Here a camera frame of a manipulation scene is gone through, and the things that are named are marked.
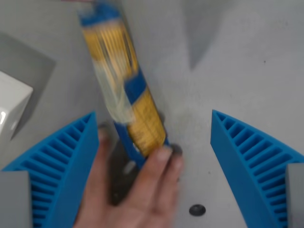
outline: finger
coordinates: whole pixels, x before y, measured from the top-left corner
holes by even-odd
[[[77,220],[88,220],[96,213],[102,215],[107,205],[107,157],[110,140],[106,130],[98,131],[99,148],[88,176]]]
[[[171,154],[171,148],[162,147],[149,156],[126,199],[126,204],[143,211],[151,208],[159,181]]]
[[[183,169],[183,164],[184,162],[181,156],[177,155],[172,158],[157,195],[155,206],[157,213],[163,215],[174,214],[179,187],[178,178]]]

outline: black bolt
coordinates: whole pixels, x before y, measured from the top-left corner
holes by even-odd
[[[206,213],[206,208],[201,204],[195,204],[192,207],[190,207],[189,213],[192,216],[196,216],[196,217],[202,216]]]

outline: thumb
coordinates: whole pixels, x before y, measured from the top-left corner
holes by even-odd
[[[110,139],[105,128],[98,130],[99,148],[88,176],[75,226],[101,218],[105,214],[108,194],[107,159]]]

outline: white box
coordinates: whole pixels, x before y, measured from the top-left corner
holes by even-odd
[[[33,88],[0,71],[0,155],[4,153]]]

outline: blue and yellow packaging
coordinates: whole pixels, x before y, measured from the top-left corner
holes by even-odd
[[[167,134],[119,12],[91,6],[80,21],[96,77],[128,156],[142,167],[155,148],[169,145]]]

